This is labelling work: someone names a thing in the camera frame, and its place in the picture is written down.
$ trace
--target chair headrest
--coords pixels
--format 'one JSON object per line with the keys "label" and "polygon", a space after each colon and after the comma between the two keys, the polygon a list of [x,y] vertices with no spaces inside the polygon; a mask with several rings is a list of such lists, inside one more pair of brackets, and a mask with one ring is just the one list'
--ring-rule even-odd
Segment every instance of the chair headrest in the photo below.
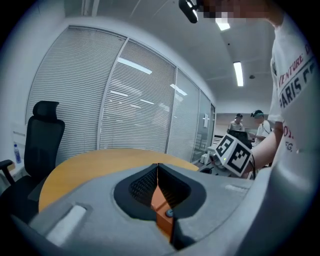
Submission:
{"label": "chair headrest", "polygon": [[57,120],[56,109],[59,105],[57,101],[39,101],[33,107],[33,115],[44,121],[55,121]]}

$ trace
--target white t-shirt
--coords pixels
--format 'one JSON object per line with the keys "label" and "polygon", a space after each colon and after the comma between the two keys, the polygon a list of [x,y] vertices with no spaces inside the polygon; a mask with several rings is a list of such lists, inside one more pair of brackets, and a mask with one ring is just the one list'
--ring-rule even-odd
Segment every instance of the white t-shirt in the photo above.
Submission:
{"label": "white t-shirt", "polygon": [[242,123],[236,123],[236,121],[233,120],[230,122],[228,129],[230,129],[231,131],[243,131],[244,126],[242,125]]}
{"label": "white t-shirt", "polygon": [[273,93],[268,120],[283,122],[273,162],[287,154],[319,148],[319,68],[308,41],[286,14],[275,29],[271,73]]}
{"label": "white t-shirt", "polygon": [[[263,123],[259,124],[258,130],[256,131],[256,135],[267,137],[271,133],[270,123],[267,120],[264,120]],[[253,146],[257,146],[262,140],[255,138]]]}

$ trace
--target desk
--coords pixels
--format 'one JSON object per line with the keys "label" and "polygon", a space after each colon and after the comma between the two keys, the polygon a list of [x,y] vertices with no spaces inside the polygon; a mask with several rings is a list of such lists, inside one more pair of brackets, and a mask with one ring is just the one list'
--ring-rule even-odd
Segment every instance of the desk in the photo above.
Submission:
{"label": "desk", "polygon": [[133,148],[90,151],[64,161],[51,172],[41,190],[39,211],[93,178],[154,163],[198,170],[190,162],[155,151]]}

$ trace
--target wooden table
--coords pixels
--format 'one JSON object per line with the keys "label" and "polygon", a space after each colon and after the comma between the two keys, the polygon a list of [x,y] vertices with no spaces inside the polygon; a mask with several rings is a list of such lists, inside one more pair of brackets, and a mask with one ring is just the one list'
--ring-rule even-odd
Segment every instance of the wooden table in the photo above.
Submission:
{"label": "wooden table", "polygon": [[39,211],[93,178],[154,163],[198,170],[190,162],[154,151],[133,148],[90,151],[64,161],[52,171],[41,190]]}

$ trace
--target man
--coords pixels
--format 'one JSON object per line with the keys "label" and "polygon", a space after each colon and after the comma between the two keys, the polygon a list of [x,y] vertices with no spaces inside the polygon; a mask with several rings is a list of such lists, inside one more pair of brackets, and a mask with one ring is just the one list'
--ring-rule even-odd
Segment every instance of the man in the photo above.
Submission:
{"label": "man", "polygon": [[241,123],[242,117],[242,114],[236,114],[235,119],[230,122],[226,132],[228,133],[229,131],[243,131],[244,126]]}
{"label": "man", "polygon": [[[255,168],[299,151],[319,149],[317,125],[310,125],[311,116],[319,108],[319,68],[307,40],[291,18],[271,0],[203,0],[203,11],[211,18],[227,13],[233,18],[265,19],[274,27],[273,93],[268,119],[275,125],[270,135],[252,149]],[[248,164],[245,171],[251,170]]]}
{"label": "man", "polygon": [[253,117],[254,122],[259,125],[256,134],[249,132],[249,135],[254,138],[253,146],[256,147],[272,132],[272,130],[270,127],[270,123],[265,120],[264,113],[261,110],[252,112],[251,117]]}

